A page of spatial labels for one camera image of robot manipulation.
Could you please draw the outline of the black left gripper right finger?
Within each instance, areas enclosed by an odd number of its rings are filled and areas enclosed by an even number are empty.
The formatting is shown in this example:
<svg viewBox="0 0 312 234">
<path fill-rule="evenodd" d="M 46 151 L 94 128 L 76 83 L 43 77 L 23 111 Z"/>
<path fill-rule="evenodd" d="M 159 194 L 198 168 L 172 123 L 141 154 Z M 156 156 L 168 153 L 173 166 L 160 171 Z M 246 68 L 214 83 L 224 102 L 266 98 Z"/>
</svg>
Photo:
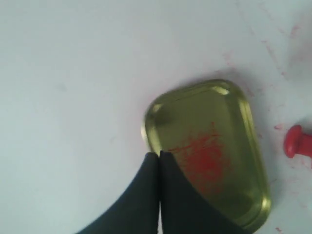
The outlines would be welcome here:
<svg viewBox="0 0 312 234">
<path fill-rule="evenodd" d="M 160 152 L 159 179 L 164 234 L 246 233 L 195 190 L 170 152 Z"/>
</svg>

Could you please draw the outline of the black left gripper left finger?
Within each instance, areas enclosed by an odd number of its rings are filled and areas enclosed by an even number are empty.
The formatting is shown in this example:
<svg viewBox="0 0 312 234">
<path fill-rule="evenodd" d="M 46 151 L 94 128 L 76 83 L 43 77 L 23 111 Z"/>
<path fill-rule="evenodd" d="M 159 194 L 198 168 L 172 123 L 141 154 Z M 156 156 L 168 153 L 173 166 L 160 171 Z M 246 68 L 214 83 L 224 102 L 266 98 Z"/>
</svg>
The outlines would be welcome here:
<svg viewBox="0 0 312 234">
<path fill-rule="evenodd" d="M 135 178 L 118 200 L 80 234 L 157 234 L 158 155 L 147 153 Z"/>
</svg>

